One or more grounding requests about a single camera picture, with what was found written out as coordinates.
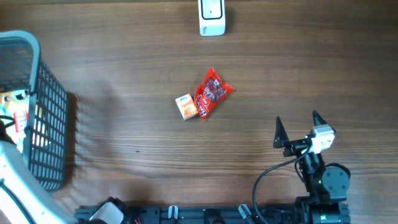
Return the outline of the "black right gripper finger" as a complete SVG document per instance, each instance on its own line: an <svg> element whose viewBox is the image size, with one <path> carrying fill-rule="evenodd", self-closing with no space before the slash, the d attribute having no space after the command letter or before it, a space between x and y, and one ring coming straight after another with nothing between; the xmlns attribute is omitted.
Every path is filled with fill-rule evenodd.
<svg viewBox="0 0 398 224"><path fill-rule="evenodd" d="M276 117L276 123L275 123L275 136L274 136L273 147L282 148L286 147L288 144L289 144L288 135L285 131L285 128L282 124L280 117L278 116Z"/></svg>
<svg viewBox="0 0 398 224"><path fill-rule="evenodd" d="M312 111L312 116L313 116L313 123L314 123L314 126L320 126L320 125L328 124L328 123L320 116L320 114L319 114L316 110L313 110L313 111Z"/></svg>

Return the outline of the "red candy bag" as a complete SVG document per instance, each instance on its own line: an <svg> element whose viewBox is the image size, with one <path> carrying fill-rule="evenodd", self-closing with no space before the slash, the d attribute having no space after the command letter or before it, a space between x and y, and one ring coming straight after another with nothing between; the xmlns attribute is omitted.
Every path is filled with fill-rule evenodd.
<svg viewBox="0 0 398 224"><path fill-rule="evenodd" d="M223 82L214 68L210 67L205 79L198 86L194 97L194 103L200 118L207 119L213 109L233 91L234 88Z"/></svg>

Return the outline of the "yellow snack bag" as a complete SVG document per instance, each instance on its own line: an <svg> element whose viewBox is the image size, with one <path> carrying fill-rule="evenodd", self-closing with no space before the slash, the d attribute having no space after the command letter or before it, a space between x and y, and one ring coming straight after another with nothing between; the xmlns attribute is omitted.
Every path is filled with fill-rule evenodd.
<svg viewBox="0 0 398 224"><path fill-rule="evenodd" d="M6 128L7 134L23 152L24 132L29 117L29 91L15 90L1 93L1 115L11 117L15 123Z"/></svg>

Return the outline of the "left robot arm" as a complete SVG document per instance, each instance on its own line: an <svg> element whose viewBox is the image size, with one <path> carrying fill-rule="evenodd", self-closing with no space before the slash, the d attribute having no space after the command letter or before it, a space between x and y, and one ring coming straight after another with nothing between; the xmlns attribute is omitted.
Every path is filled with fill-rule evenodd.
<svg viewBox="0 0 398 224"><path fill-rule="evenodd" d="M6 132L15 121L1 116L1 211L11 223L122 223L125 214L105 202L87 220L71 216L43 189Z"/></svg>

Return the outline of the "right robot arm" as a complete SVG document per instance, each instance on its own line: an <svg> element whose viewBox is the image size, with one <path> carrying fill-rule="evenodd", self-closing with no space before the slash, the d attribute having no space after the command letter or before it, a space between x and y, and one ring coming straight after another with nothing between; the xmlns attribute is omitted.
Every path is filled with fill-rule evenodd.
<svg viewBox="0 0 398 224"><path fill-rule="evenodd" d="M274 148L284 157L294 157L295 170L307 191L291 205L278 207L284 223L349 223L348 207L343 205L351 172L338 163L326 164L322 152L331 148L336 131L317 111L312 112L313 128L303 139L290 140L282 121L276 118Z"/></svg>

